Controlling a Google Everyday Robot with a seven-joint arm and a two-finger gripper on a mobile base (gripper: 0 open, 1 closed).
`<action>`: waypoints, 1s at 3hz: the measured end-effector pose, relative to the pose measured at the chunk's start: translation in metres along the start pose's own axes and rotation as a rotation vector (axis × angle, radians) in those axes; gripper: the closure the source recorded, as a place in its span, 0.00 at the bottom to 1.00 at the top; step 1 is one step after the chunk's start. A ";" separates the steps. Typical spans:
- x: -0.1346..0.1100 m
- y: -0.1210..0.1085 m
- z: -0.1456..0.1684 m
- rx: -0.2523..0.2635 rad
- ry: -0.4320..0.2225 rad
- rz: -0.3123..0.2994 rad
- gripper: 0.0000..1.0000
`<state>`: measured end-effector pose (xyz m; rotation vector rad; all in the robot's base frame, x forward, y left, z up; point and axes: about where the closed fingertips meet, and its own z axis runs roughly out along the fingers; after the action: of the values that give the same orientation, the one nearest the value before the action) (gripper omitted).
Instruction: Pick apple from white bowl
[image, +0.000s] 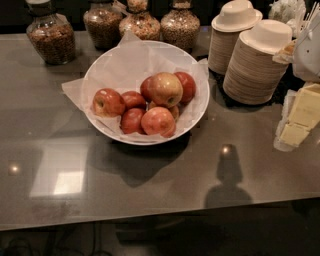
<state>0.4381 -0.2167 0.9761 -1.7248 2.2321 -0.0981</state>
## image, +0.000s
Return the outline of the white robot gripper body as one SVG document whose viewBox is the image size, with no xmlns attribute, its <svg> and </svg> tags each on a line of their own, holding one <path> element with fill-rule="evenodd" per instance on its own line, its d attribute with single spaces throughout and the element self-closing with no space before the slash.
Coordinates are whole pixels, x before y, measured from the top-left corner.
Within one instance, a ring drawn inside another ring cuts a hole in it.
<svg viewBox="0 0 320 256">
<path fill-rule="evenodd" d="M 293 74 L 308 82 L 320 82 L 320 13 L 300 33 L 293 52 Z"/>
</svg>

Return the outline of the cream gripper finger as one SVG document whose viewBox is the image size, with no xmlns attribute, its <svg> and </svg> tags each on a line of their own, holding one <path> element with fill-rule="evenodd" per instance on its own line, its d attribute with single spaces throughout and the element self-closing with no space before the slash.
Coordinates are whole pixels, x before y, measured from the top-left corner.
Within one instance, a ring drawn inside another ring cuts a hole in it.
<svg viewBox="0 0 320 256">
<path fill-rule="evenodd" d="M 295 40 L 292 40 L 284 48 L 279 50 L 273 57 L 272 60 L 280 64 L 289 64 L 293 62 L 293 52 L 295 47 Z"/>
<path fill-rule="evenodd" d="M 320 122 L 320 84 L 306 82 L 298 91 L 289 90 L 281 115 L 274 147 L 288 152 L 298 148 Z"/>
</svg>

